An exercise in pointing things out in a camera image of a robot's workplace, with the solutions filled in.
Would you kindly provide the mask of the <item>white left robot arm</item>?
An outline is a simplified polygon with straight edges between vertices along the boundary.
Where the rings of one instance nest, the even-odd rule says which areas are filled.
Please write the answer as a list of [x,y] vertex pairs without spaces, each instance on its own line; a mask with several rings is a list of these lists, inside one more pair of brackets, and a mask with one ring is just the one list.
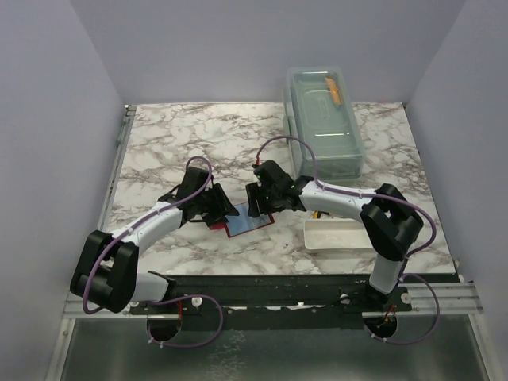
[[156,312],[168,313],[176,302],[172,280],[155,272],[140,273],[140,255],[197,216],[213,227],[238,215],[218,183],[200,193],[177,186],[124,228],[112,233],[92,232],[83,246],[70,291],[83,299],[85,314],[102,309],[119,313],[131,302],[148,302]]

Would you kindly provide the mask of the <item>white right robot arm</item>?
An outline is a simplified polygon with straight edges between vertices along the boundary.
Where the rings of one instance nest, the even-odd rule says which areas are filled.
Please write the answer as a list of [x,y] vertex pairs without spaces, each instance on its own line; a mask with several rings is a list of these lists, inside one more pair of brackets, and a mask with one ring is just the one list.
[[246,192],[251,217],[284,210],[321,211],[362,223],[376,251],[365,301],[376,311],[392,304],[406,254],[423,227],[418,212],[396,187],[383,184],[377,190],[354,190],[319,186],[302,176],[296,180],[259,179],[247,185]]

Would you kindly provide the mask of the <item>white plastic tray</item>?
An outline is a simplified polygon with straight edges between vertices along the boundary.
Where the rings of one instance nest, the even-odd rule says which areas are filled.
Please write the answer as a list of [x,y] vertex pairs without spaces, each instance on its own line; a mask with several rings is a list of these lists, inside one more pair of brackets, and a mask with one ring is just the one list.
[[365,228],[352,219],[310,219],[303,224],[304,245],[311,252],[372,249]]

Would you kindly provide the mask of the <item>red leather card holder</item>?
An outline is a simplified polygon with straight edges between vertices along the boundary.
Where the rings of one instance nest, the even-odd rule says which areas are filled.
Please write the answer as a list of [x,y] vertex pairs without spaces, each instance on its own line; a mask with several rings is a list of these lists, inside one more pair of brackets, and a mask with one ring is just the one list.
[[235,209],[239,213],[238,216],[227,216],[225,222],[212,225],[210,230],[225,230],[227,237],[232,238],[275,223],[271,214],[250,217],[246,202],[235,205]]

